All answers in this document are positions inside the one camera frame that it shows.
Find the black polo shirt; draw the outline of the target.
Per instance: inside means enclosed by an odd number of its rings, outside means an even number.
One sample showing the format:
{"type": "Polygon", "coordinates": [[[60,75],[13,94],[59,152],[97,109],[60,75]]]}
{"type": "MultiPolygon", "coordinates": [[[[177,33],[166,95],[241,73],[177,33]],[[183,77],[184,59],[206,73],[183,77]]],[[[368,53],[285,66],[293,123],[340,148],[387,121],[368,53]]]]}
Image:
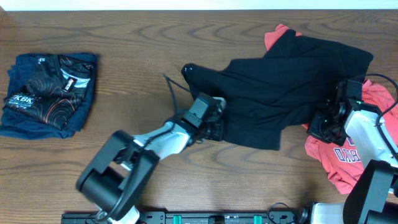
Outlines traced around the black polo shirt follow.
{"type": "Polygon", "coordinates": [[[339,82],[364,80],[372,60],[368,51],[289,29],[261,58],[234,59],[222,70],[188,63],[182,75],[192,93],[226,100],[222,140],[278,150],[286,127],[311,122],[339,82]]]}

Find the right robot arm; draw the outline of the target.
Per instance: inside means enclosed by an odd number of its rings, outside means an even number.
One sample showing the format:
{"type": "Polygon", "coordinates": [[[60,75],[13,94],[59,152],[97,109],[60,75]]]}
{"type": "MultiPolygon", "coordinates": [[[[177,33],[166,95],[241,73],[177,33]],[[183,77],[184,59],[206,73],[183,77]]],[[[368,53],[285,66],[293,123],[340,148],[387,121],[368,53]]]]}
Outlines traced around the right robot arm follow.
{"type": "Polygon", "coordinates": [[[306,153],[322,163],[343,203],[314,203],[308,223],[397,223],[397,109],[369,80],[341,82],[328,111],[307,126],[306,153]]]}

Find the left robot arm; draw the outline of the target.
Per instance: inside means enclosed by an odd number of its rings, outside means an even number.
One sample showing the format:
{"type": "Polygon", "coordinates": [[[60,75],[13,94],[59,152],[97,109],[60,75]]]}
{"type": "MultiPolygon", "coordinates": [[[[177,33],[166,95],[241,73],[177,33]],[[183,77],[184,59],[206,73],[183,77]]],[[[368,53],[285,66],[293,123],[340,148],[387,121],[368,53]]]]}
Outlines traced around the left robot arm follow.
{"type": "Polygon", "coordinates": [[[208,137],[221,139],[222,97],[200,93],[192,106],[146,134],[113,133],[87,165],[76,189],[98,208],[90,223],[136,223],[136,203],[159,162],[208,137]]]}

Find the red t-shirt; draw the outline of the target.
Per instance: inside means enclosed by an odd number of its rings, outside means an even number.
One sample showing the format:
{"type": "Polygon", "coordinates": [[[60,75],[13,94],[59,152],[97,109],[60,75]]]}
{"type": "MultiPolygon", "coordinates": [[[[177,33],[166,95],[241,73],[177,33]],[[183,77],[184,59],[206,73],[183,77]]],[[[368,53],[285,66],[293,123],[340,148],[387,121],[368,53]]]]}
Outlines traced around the red t-shirt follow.
{"type": "MultiPolygon", "coordinates": [[[[279,24],[275,31],[266,32],[264,43],[267,51],[289,29],[289,27],[279,24]]],[[[365,79],[363,83],[362,99],[365,103],[378,106],[381,111],[386,110],[395,101],[384,86],[368,79],[365,79]]],[[[387,112],[383,118],[390,136],[397,144],[397,106],[387,112]]],[[[308,136],[305,141],[305,151],[308,156],[322,163],[328,180],[341,194],[349,194],[352,191],[365,168],[359,152],[350,138],[346,138],[345,143],[338,146],[308,136]]]]}

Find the black mounting rail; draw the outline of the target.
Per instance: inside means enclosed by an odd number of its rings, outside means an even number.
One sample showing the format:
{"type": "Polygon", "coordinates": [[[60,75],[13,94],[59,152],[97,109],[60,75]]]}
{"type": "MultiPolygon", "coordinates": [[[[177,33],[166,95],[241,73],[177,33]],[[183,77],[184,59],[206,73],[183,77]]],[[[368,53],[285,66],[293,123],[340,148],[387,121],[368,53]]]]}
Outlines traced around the black mounting rail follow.
{"type": "Polygon", "coordinates": [[[130,213],[119,223],[137,224],[299,224],[310,223],[310,213],[303,210],[295,214],[290,210],[264,213],[170,213],[163,211],[130,213]]]}

